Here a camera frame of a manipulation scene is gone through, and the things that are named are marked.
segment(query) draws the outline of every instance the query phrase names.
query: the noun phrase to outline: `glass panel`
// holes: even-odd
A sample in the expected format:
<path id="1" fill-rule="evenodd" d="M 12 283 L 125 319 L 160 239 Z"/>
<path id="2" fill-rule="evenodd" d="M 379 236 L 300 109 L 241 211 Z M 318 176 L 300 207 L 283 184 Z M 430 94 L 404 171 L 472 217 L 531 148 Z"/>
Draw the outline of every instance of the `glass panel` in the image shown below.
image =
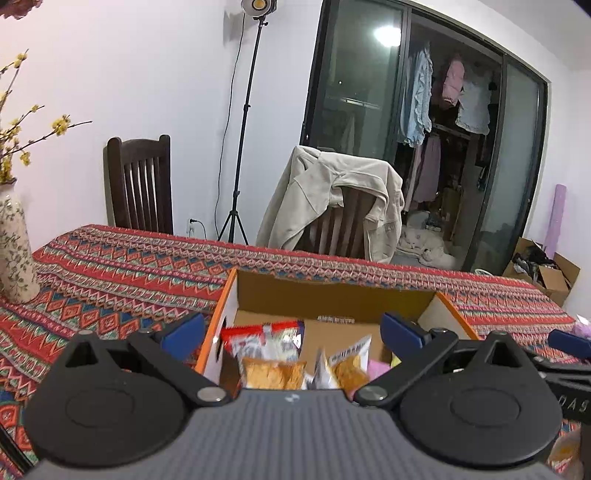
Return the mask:
<path id="1" fill-rule="evenodd" d="M 322 60 L 309 145 L 383 158 L 402 11 L 368 0 L 340 0 L 336 15 Z"/>
<path id="2" fill-rule="evenodd" d="M 521 231 L 529 180 L 537 165 L 540 84 L 511 64 L 506 69 L 505 114 L 488 207 L 476 236 L 474 268 L 501 274 Z"/>

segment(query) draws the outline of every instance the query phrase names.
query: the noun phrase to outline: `gray ribbed surface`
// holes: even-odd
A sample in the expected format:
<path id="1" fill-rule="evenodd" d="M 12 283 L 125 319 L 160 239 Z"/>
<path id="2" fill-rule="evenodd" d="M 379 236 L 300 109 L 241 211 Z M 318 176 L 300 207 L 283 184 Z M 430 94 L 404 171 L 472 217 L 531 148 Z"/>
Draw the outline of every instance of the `gray ribbed surface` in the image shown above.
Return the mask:
<path id="1" fill-rule="evenodd" d="M 354 406 L 340 391 L 252 390 L 243 391 L 228 406 L 198 410 L 175 442 L 133 465 L 83 471 L 42 462 L 27 476 L 27 480 L 362 478 L 559 479 L 540 464 L 509 472 L 474 472 L 441 463 L 412 446 L 386 412 Z"/>

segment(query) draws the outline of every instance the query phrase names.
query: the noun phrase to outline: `ruffled blue garment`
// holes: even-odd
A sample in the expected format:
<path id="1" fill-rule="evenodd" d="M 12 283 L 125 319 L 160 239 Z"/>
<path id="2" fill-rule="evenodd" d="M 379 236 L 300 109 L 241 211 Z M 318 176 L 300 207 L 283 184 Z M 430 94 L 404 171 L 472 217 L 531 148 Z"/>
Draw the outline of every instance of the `ruffled blue garment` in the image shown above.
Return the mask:
<path id="1" fill-rule="evenodd" d="M 431 131 L 429 103 L 433 62 L 429 42 L 408 58 L 405 87 L 402 93 L 398 142 L 417 147 L 423 144 L 425 132 Z"/>

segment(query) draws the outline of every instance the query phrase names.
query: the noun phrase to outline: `zigzag pattern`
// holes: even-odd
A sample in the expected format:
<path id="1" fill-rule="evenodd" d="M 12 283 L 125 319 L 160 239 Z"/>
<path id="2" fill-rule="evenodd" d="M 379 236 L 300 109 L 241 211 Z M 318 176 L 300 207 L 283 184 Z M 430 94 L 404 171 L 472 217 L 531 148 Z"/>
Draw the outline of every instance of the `zigzag pattern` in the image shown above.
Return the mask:
<path id="1" fill-rule="evenodd" d="M 570 328 L 572 319 L 518 280 L 97 225 L 60 235 L 34 258 L 43 285 L 38 297 L 25 305 L 0 299 L 0 419 L 31 458 L 22 407 L 69 338 L 84 328 L 103 338 L 125 338 L 141 327 L 159 329 L 190 310 L 209 315 L 234 267 L 299 280 L 439 290 L 478 334 L 502 325 L 522 345 L 571 361 L 548 349 L 544 334 Z M 3 463 L 0 457 L 0 478 Z M 4 474 L 12 471 L 6 467 Z"/>

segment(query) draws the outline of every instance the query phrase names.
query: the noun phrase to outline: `pink jacket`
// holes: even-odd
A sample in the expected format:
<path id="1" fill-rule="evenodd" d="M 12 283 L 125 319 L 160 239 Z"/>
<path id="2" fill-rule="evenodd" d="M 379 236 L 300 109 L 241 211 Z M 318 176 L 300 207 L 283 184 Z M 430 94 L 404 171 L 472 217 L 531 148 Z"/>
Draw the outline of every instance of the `pink jacket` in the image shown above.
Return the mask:
<path id="1" fill-rule="evenodd" d="M 447 76 L 443 82 L 443 91 L 441 92 L 441 99 L 443 103 L 448 106 L 456 106 L 457 99 L 462 91 L 464 85 L 464 65 L 462 59 L 456 53 L 453 60 L 447 69 Z"/>

